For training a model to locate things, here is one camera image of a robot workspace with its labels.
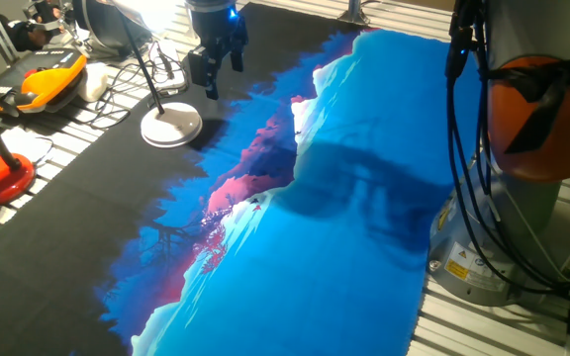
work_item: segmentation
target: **table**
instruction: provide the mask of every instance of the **table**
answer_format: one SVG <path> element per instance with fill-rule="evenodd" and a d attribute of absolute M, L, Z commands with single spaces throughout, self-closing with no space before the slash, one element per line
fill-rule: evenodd
<path fill-rule="evenodd" d="M 270 6 L 337 18 L 346 8 L 347 0 L 259 0 Z M 242 7 L 247 1 L 239 1 Z M 410 35 L 449 41 L 447 34 L 450 13 L 424 7 L 388 1 L 366 7 L 371 26 Z M 190 31 L 186 10 L 178 6 L 176 20 L 168 29 L 181 57 L 192 49 L 196 40 Z M 119 71 L 109 63 L 110 80 Z M 144 78 L 130 82 L 131 89 L 116 97 L 123 108 L 132 108 L 148 94 Z M 38 168 L 38 178 L 28 194 L 0 208 L 0 225 L 6 223 L 19 209 L 32 200 L 49 181 L 67 166 L 103 131 L 94 130 L 81 122 L 95 117 L 95 104 L 74 101 L 56 114 L 41 113 L 42 120 L 32 121 L 26 130 L 49 137 L 54 142 L 51 159 Z M 558 204 L 570 204 L 570 180 L 563 183 Z M 566 317 L 569 303 L 547 297 L 537 306 L 508 306 L 488 308 L 471 305 L 449 294 L 428 276 L 424 283 L 422 305 L 409 355 L 570 355 L 570 335 Z"/>

